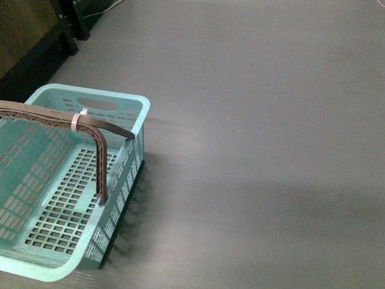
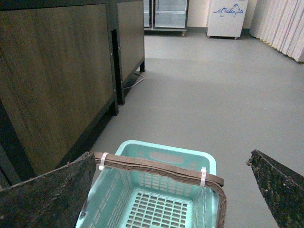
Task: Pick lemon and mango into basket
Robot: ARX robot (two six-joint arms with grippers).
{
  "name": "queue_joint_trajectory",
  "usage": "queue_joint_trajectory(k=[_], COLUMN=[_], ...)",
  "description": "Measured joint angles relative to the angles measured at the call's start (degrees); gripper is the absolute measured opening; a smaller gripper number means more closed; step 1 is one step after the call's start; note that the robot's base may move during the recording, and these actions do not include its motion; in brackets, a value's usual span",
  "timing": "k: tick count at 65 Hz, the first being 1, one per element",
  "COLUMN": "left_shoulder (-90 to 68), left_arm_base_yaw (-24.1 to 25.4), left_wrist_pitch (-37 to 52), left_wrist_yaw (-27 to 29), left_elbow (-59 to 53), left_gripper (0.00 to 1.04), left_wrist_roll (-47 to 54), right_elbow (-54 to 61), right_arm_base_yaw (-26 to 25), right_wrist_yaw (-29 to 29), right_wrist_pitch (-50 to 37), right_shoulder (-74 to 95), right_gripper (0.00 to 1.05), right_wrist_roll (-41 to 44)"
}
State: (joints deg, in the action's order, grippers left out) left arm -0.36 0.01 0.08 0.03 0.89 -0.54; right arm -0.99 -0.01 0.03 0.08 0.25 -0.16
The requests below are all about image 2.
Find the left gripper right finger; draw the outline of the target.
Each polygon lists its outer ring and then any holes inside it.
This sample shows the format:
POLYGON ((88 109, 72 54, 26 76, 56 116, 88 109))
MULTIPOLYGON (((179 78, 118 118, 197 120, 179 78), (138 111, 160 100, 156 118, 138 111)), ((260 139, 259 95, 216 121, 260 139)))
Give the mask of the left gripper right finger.
POLYGON ((304 226, 304 177, 259 150, 251 152, 258 188, 280 228, 304 226))

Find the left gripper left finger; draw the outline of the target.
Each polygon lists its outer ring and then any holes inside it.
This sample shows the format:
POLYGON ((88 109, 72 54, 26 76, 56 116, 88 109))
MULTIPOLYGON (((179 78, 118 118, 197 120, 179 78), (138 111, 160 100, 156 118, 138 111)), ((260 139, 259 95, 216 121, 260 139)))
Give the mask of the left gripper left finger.
POLYGON ((95 157, 71 163, 0 192, 2 228, 74 228, 90 191, 95 157))

